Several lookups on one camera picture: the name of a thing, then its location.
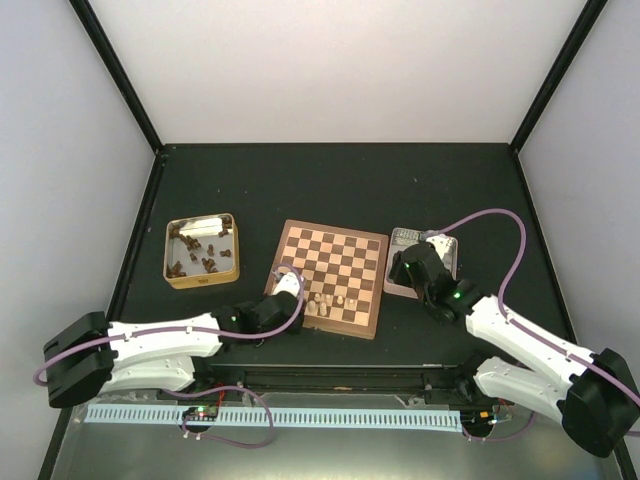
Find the second left white arm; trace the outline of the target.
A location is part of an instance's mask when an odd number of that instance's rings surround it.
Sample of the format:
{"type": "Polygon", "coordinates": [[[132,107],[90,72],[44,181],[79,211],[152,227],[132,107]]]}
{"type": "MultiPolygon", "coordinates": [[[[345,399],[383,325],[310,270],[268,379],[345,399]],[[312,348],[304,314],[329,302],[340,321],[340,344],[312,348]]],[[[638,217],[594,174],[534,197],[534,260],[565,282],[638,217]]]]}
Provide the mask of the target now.
{"type": "Polygon", "coordinates": [[[169,357],[117,368],[99,395],[135,390],[181,391],[194,382],[195,367],[189,356],[169,357]]]}

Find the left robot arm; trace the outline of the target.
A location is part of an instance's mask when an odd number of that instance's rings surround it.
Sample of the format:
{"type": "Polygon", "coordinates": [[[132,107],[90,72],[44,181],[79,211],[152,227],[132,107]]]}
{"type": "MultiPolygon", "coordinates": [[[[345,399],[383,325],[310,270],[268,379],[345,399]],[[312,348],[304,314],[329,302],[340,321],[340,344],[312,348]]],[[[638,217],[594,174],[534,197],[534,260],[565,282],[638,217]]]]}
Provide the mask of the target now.
{"type": "Polygon", "coordinates": [[[147,324],[110,322],[104,313],[91,312],[44,345],[33,381],[46,388],[50,407],[59,409],[122,390],[183,390],[202,399],[213,391],[215,376],[196,359],[227,345],[257,345],[298,332],[304,306],[303,295],[282,291],[259,302],[147,324]]]}

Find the second right white arm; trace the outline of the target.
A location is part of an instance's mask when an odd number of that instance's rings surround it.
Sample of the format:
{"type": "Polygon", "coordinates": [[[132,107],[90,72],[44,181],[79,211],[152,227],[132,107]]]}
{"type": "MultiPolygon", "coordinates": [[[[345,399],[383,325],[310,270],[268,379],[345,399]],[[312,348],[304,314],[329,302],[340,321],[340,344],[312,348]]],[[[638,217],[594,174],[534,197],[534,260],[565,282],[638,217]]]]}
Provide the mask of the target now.
{"type": "Polygon", "coordinates": [[[562,421],[558,403],[572,386],[574,371],[567,355],[573,344],[505,307],[497,296],[482,293],[474,283],[454,279],[430,243],[395,253],[389,277],[412,289],[432,319],[459,324],[522,363],[518,367],[496,356],[483,360],[472,375],[482,394],[562,421]]]}

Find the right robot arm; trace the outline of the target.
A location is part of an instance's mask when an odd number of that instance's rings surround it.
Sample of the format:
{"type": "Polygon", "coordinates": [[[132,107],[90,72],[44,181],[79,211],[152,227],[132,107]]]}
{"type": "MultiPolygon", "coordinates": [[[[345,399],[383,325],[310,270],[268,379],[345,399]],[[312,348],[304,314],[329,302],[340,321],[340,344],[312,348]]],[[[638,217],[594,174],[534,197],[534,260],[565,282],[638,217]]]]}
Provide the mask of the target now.
{"type": "Polygon", "coordinates": [[[630,435],[639,419],[639,392],[619,353],[594,353],[563,340],[505,307],[498,296],[454,279],[428,242],[396,252],[389,278],[412,289],[432,319],[460,324],[515,359],[509,364],[491,357],[457,374],[461,400],[510,400],[556,421],[575,444],[600,458],[630,435]]]}

